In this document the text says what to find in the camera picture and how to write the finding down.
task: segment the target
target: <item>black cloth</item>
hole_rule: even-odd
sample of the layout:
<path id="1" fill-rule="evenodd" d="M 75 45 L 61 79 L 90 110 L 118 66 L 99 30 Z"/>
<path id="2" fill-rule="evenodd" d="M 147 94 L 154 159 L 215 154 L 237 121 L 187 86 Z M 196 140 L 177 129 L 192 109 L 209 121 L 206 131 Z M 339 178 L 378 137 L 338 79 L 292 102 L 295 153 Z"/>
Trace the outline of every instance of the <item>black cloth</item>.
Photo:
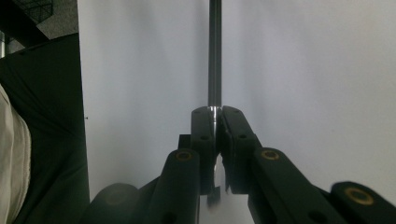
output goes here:
<path id="1" fill-rule="evenodd" d="M 29 189 L 14 223 L 78 223 L 90 202 L 78 35 L 1 59 L 0 83 L 32 136 Z"/>

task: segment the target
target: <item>black fabric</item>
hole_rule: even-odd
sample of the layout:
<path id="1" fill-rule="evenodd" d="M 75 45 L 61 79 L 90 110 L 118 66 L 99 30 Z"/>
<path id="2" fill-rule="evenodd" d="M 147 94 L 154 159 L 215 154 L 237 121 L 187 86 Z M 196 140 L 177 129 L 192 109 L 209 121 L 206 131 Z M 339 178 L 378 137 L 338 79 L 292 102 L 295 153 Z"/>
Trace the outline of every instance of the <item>black fabric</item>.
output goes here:
<path id="1" fill-rule="evenodd" d="M 0 60 L 0 83 L 32 135 L 17 224 L 78 223 L 89 205 L 78 35 Z"/>

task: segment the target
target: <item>beige cloth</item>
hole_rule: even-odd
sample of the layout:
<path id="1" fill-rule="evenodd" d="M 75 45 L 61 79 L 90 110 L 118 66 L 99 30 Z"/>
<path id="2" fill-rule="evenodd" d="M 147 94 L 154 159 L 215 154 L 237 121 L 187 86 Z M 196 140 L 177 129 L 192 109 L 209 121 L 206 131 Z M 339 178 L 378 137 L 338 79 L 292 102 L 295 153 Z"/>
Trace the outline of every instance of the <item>beige cloth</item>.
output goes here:
<path id="1" fill-rule="evenodd" d="M 11 106 L 0 85 L 0 223 L 8 224 L 21 210 L 30 179 L 29 129 Z"/>

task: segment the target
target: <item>white wall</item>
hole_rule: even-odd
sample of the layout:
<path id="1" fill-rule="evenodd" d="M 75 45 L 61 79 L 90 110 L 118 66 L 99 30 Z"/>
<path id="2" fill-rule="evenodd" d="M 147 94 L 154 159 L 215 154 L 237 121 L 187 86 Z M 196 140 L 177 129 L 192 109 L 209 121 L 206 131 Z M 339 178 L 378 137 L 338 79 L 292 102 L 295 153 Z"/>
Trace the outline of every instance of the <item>white wall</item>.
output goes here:
<path id="1" fill-rule="evenodd" d="M 352 180 L 396 204 L 395 8 L 223 1 L 223 103 L 313 184 Z M 208 0 L 83 0 L 78 17 L 91 196 L 142 187 L 206 104 Z M 201 223 L 252 223 L 246 197 L 222 196 Z"/>

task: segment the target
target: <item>black rod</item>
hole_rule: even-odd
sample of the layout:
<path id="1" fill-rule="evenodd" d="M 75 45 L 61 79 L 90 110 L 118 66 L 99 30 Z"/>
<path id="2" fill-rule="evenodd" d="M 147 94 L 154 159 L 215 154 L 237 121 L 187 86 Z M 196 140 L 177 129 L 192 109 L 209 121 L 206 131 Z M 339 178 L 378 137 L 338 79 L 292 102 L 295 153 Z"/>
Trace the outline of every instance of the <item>black rod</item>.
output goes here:
<path id="1" fill-rule="evenodd" d="M 209 7 L 208 106 L 221 107 L 221 0 L 210 0 Z"/>
<path id="2" fill-rule="evenodd" d="M 0 0 L 0 30 L 26 48 L 49 41 L 11 0 Z"/>

